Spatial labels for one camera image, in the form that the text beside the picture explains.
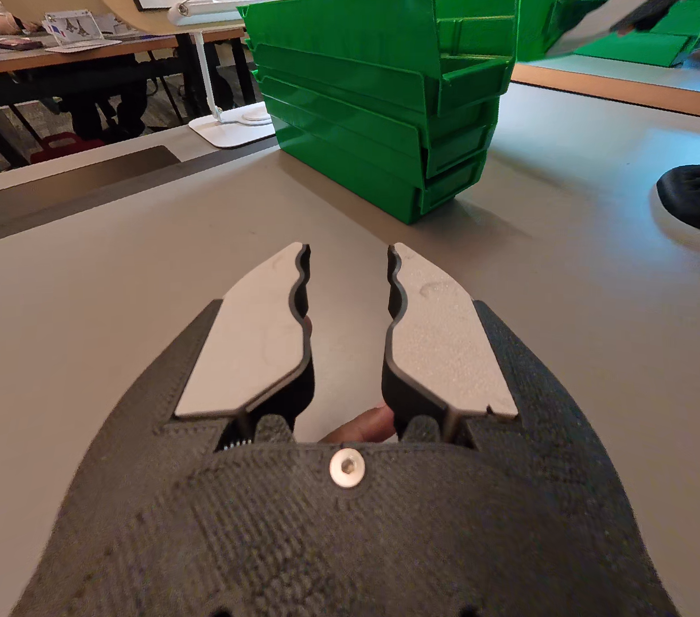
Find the long wooden table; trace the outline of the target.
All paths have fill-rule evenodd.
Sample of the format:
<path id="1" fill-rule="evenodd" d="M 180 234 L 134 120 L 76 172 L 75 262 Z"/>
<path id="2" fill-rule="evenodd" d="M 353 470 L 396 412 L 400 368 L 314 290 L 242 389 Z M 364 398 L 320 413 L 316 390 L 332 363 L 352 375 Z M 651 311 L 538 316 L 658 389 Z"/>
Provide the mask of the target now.
<path id="1" fill-rule="evenodd" d="M 111 43 L 77 52 L 54 51 L 46 47 L 35 50 L 1 51 L 1 73 L 41 69 L 63 63 L 85 62 L 119 55 L 141 54 L 160 50 L 175 50 L 179 46 L 176 35 L 134 39 Z"/>

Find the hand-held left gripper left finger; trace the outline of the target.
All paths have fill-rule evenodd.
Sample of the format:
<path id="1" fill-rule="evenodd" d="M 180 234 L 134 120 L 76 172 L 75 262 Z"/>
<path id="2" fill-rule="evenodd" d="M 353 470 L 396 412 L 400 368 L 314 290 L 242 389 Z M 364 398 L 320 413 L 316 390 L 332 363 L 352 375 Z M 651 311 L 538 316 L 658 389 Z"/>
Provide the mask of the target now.
<path id="1" fill-rule="evenodd" d="M 291 243 L 221 299 L 174 409 L 178 420 L 228 419 L 217 450 L 252 441 L 266 415 L 293 430 L 314 397 L 310 256 L 308 244 Z"/>

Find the person's left hand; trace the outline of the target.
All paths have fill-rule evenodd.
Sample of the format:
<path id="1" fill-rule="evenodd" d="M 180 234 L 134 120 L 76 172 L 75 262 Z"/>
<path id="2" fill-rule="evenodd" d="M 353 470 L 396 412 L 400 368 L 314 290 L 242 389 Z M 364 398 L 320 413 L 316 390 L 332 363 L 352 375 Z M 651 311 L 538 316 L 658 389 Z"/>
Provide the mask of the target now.
<path id="1" fill-rule="evenodd" d="M 321 438 L 319 443 L 342 447 L 382 444 L 395 435 L 394 422 L 392 409 L 386 403 L 382 403 L 333 430 Z"/>

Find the white desk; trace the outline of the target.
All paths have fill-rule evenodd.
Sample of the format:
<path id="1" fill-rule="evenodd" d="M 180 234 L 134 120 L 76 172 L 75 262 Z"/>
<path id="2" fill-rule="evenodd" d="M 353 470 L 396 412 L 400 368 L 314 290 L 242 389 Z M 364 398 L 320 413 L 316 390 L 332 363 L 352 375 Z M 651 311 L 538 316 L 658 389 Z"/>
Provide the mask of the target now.
<path id="1" fill-rule="evenodd" d="M 243 158 L 275 138 L 217 149 L 186 126 L 1 173 L 1 239 Z"/>

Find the wooden edged side table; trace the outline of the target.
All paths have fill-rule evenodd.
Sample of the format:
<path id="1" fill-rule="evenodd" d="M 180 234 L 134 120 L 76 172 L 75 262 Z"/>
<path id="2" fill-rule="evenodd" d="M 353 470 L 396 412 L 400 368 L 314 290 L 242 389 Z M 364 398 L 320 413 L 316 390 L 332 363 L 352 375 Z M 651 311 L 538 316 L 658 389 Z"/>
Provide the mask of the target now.
<path id="1" fill-rule="evenodd" d="M 645 108 L 699 116 L 699 62 L 664 68 L 571 55 L 517 63 L 512 81 Z"/>

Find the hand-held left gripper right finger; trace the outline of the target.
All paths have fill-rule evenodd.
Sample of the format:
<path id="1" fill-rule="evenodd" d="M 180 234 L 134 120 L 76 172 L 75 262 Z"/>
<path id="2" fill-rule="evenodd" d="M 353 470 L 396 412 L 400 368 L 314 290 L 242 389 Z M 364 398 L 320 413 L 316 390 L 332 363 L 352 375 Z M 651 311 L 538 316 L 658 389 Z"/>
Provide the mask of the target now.
<path id="1" fill-rule="evenodd" d="M 402 437 L 432 418 L 453 441 L 461 422 L 513 422 L 519 411 L 468 291 L 404 243 L 389 245 L 390 285 L 381 394 Z"/>

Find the red bag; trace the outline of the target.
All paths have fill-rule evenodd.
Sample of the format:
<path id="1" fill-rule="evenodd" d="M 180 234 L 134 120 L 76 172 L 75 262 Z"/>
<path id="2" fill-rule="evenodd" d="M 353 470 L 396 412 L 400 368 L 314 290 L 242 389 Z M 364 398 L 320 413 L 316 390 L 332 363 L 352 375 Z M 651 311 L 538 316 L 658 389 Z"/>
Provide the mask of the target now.
<path id="1" fill-rule="evenodd" d="M 40 150 L 30 156 L 30 164 L 32 165 L 72 156 L 105 145 L 103 140 L 84 140 L 72 132 L 62 132 L 40 138 L 38 144 Z"/>

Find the green plastic bin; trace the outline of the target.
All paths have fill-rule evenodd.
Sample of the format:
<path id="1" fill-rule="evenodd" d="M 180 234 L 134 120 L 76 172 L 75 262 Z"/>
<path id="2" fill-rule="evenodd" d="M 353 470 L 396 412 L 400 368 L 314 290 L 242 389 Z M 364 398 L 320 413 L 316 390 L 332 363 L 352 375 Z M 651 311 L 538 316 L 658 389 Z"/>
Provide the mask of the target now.
<path id="1" fill-rule="evenodd" d="M 498 118 L 498 98 L 427 116 L 292 75 L 258 73 L 267 110 L 282 122 L 416 187 L 486 149 Z"/>
<path id="2" fill-rule="evenodd" d="M 414 126 L 363 110 L 358 122 L 338 123 L 274 96 L 265 104 L 282 150 L 405 224 L 476 184 L 485 166 L 486 147 L 477 147 L 429 178 Z"/>
<path id="3" fill-rule="evenodd" d="M 386 64 L 302 52 L 270 44 L 253 47 L 261 80 L 274 77 L 324 94 L 340 93 L 395 105 L 412 113 L 444 116 L 463 106 L 501 96 L 513 61 L 506 56 L 443 56 L 436 77 Z"/>
<path id="4" fill-rule="evenodd" d="M 277 0 L 242 12 L 253 47 L 386 64 L 436 77 L 443 56 L 514 62 L 520 0 Z"/>

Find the white board stand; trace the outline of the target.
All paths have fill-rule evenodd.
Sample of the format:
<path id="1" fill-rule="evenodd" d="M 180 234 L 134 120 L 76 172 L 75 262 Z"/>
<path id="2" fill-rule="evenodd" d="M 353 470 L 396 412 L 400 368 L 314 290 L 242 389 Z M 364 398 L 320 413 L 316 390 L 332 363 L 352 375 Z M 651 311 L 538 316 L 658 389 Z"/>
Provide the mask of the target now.
<path id="1" fill-rule="evenodd" d="M 206 60 L 203 32 L 197 30 L 190 35 L 195 43 L 206 105 L 210 112 L 209 115 L 191 120 L 188 123 L 190 130 L 218 149 L 239 148 L 251 142 L 274 137 L 272 117 L 263 102 L 228 111 L 223 111 L 217 105 Z"/>

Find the small clear picture stand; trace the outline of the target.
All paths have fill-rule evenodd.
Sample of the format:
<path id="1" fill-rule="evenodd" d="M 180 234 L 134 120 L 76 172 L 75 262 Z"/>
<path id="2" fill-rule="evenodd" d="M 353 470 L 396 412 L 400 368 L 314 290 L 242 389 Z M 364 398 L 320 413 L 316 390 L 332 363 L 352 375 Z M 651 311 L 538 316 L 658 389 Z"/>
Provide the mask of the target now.
<path id="1" fill-rule="evenodd" d="M 47 12 L 42 25 L 55 40 L 55 45 L 45 46 L 48 52 L 79 53 L 122 43 L 105 38 L 93 14 L 86 9 Z"/>

